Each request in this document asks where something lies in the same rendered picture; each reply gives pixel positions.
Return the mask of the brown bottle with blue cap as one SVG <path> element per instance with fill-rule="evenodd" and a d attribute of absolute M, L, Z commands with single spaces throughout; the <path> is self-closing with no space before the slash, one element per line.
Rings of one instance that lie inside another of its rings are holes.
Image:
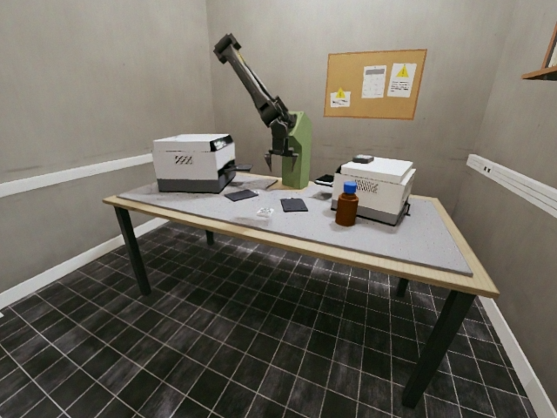
<path fill-rule="evenodd" d="M 344 182 L 343 192 L 338 197 L 335 222 L 340 226 L 354 226 L 359 198 L 355 194 L 357 183 Z"/>

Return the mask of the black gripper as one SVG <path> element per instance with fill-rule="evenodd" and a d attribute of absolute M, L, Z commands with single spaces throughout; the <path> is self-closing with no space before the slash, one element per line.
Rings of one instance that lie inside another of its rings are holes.
<path fill-rule="evenodd" d="M 284 151 L 283 154 L 280 155 L 280 157 L 292 157 L 292 172 L 293 172 L 293 168 L 295 165 L 295 162 L 297 160 L 298 154 L 297 153 L 293 153 L 294 152 L 294 148 L 289 148 L 288 151 Z M 274 154 L 272 148 L 269 149 L 269 152 L 267 152 L 264 156 L 266 163 L 269 166 L 270 172 L 272 171 L 272 154 Z"/>

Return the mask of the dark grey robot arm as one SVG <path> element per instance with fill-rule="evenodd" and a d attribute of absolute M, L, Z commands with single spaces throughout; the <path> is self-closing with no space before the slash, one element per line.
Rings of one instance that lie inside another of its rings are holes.
<path fill-rule="evenodd" d="M 298 115 L 296 113 L 290 114 L 279 95 L 274 97 L 264 87 L 241 54 L 238 53 L 238 50 L 242 46 L 232 33 L 229 35 L 226 33 L 214 47 L 216 49 L 213 52 L 218 60 L 222 64 L 225 64 L 227 61 L 230 63 L 251 95 L 254 105 L 261 116 L 260 118 L 267 128 L 271 127 L 272 136 L 274 137 L 272 138 L 272 150 L 274 154 L 281 155 L 284 151 L 288 151 L 289 137 L 284 138 L 284 136 L 288 136 L 288 129 L 295 127 Z M 255 82 L 254 78 L 257 82 Z"/>

